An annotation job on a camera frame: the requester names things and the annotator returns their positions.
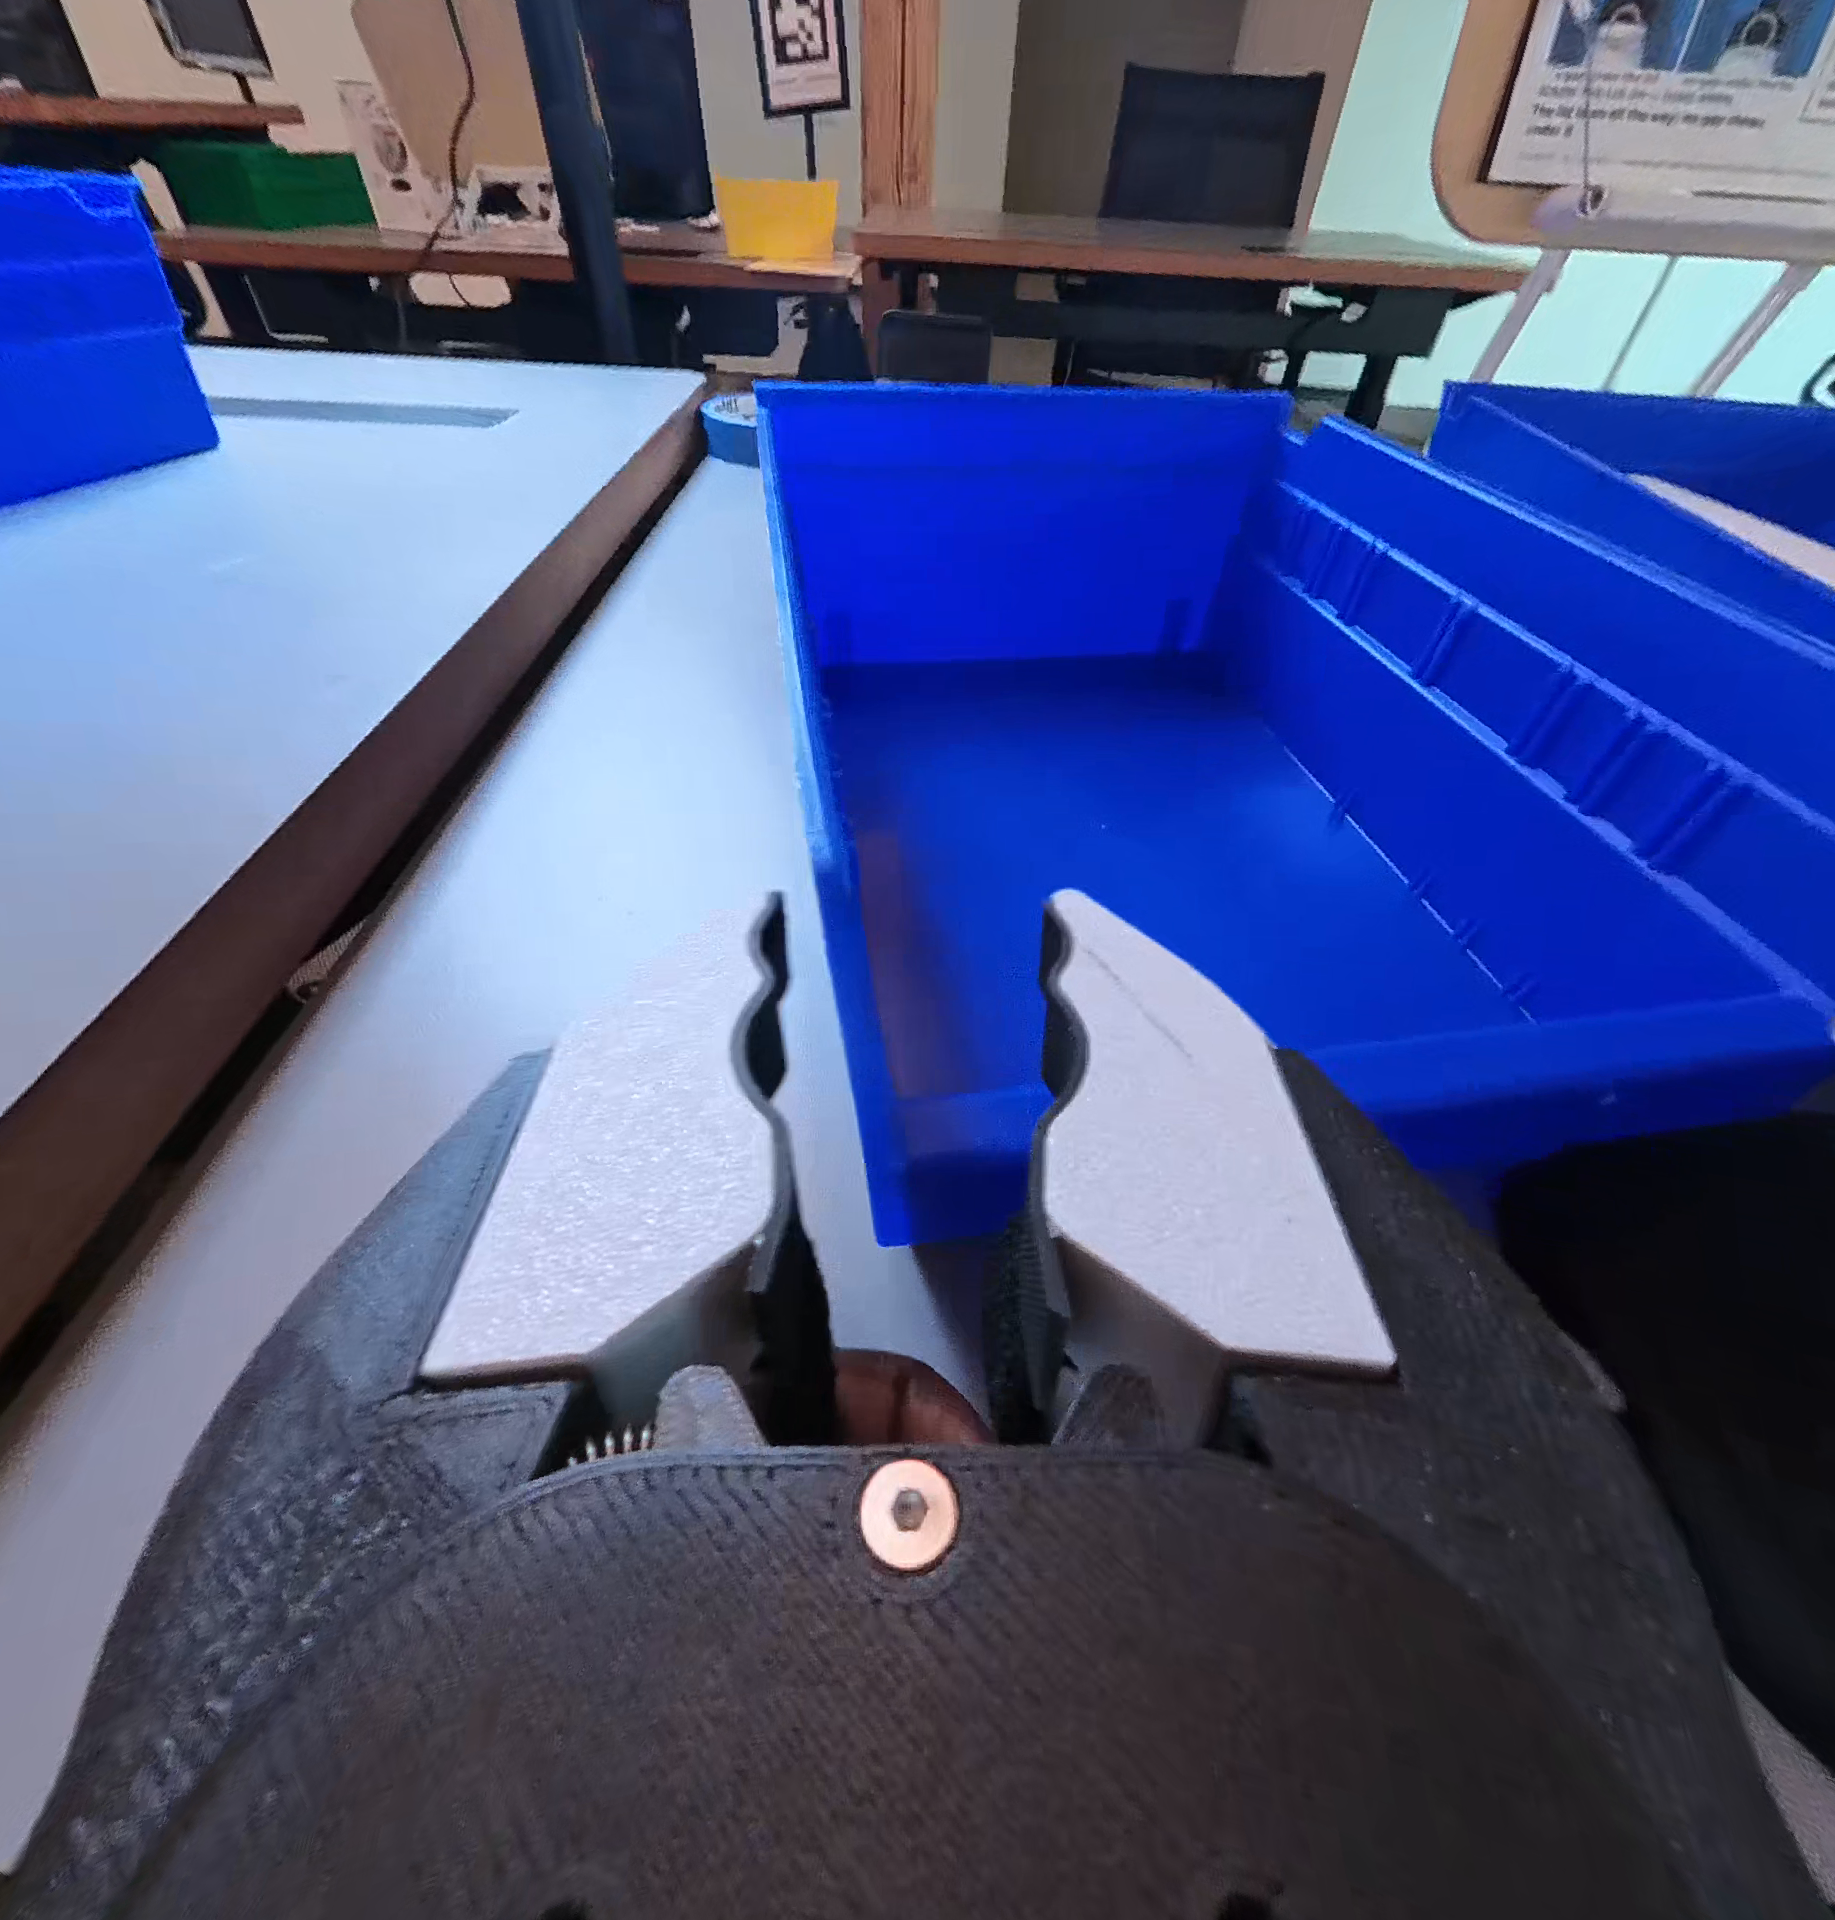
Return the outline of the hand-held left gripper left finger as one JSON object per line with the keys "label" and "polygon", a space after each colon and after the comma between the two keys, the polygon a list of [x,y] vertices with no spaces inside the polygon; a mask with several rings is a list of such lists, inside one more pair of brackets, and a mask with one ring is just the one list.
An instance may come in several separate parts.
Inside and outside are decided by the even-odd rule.
{"label": "hand-held left gripper left finger", "polygon": [[545,1052],[419,1356],[565,1384],[586,1448],[829,1445],[831,1309],[785,1080],[785,899],[706,917]]}

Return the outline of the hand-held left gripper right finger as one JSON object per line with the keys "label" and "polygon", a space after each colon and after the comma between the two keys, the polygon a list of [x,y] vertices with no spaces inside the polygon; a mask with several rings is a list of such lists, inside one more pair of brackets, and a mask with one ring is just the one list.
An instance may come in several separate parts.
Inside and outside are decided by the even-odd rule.
{"label": "hand-held left gripper right finger", "polygon": [[984,1283],[986,1423],[1077,1427],[1102,1374],[1132,1430],[1200,1445],[1235,1374],[1391,1381],[1394,1343],[1291,1089],[1208,974],[1076,888],[1041,928],[1046,1113]]}

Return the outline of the blue plastic bin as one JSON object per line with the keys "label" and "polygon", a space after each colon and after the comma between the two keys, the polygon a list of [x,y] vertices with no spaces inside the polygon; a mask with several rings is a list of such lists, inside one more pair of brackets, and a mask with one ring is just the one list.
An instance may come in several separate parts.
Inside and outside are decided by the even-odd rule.
{"label": "blue plastic bin", "polygon": [[1663,477],[1835,546],[1835,409],[1450,384],[1430,458],[1835,650],[1835,588],[1631,483]]}
{"label": "blue plastic bin", "polygon": [[879,1245],[1020,1206],[1080,891],[1415,1167],[1835,1070],[1835,588],[1264,392],[762,384],[811,865]]}
{"label": "blue plastic bin", "polygon": [[0,166],[0,509],[216,447],[140,185]]}

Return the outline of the person's left hand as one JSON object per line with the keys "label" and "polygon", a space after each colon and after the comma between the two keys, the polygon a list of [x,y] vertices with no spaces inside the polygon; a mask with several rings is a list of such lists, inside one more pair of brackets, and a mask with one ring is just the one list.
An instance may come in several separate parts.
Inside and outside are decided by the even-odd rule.
{"label": "person's left hand", "polygon": [[927,1361],[911,1356],[834,1350],[834,1440],[849,1448],[986,1445],[977,1410]]}

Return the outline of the wooden sign board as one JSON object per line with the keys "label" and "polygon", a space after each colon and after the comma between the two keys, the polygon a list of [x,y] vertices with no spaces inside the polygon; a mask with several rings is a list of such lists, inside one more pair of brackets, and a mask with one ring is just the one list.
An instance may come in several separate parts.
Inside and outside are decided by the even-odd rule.
{"label": "wooden sign board", "polygon": [[1458,199],[1487,182],[1487,160],[1535,2],[1470,2],[1434,127],[1434,187]]}

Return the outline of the yellow box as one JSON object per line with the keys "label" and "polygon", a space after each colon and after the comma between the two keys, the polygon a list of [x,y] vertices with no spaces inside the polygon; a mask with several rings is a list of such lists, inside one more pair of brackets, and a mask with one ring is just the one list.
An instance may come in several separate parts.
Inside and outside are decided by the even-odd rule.
{"label": "yellow box", "polygon": [[722,246],[762,267],[834,267],[842,185],[712,173]]}

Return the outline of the dark blue pole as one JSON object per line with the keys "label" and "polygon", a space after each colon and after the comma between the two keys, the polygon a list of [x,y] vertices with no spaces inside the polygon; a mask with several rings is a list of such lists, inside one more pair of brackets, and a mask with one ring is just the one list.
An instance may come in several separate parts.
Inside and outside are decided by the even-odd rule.
{"label": "dark blue pole", "polygon": [[610,144],[574,2],[517,2],[554,201],[574,279],[593,310],[603,363],[638,363],[636,319],[618,243]]}

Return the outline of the white printed box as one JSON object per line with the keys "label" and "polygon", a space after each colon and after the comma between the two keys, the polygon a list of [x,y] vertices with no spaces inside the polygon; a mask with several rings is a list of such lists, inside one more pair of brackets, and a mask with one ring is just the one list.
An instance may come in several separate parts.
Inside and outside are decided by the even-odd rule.
{"label": "white printed box", "polygon": [[455,113],[416,113],[404,130],[375,81],[337,81],[352,153],[378,227],[437,235],[442,243],[566,252],[543,123],[526,95],[484,95],[448,155]]}

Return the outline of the black office chair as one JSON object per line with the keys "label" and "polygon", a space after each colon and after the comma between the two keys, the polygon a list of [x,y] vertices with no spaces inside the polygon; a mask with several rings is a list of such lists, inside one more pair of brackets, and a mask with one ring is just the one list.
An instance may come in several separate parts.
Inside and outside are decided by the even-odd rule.
{"label": "black office chair", "polygon": [[[1208,75],[1132,61],[1099,218],[1285,235],[1325,83],[1325,73]],[[1264,348],[1083,335],[1056,345],[1049,381],[1110,384],[1116,374],[1139,374],[1257,386],[1261,363]]]}

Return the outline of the green crate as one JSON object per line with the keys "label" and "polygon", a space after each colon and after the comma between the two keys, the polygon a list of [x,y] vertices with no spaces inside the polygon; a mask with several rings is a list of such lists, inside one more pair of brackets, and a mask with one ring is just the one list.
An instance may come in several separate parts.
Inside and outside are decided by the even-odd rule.
{"label": "green crate", "polygon": [[167,138],[153,166],[190,227],[305,230],[378,227],[352,153],[293,153],[278,144]]}

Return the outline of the black and white marker sign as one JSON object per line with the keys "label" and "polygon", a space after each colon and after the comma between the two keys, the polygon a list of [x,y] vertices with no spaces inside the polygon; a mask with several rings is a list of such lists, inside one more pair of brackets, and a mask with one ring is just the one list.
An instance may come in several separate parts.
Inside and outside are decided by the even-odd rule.
{"label": "black and white marker sign", "polygon": [[797,118],[806,182],[818,179],[818,118],[849,113],[849,49],[842,2],[746,2],[760,110]]}

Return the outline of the dark monitor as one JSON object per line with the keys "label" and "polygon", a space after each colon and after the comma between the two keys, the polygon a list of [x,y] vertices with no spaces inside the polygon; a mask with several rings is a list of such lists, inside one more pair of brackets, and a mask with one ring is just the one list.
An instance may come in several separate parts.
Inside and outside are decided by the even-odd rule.
{"label": "dark monitor", "polygon": [[270,55],[248,2],[147,2],[171,60],[232,81],[270,81]]}

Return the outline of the wooden post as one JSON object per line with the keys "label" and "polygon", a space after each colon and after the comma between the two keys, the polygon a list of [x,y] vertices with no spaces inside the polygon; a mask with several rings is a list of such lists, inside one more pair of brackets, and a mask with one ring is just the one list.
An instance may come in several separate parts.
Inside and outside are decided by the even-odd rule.
{"label": "wooden post", "polygon": [[858,209],[867,218],[927,209],[939,2],[855,2]]}

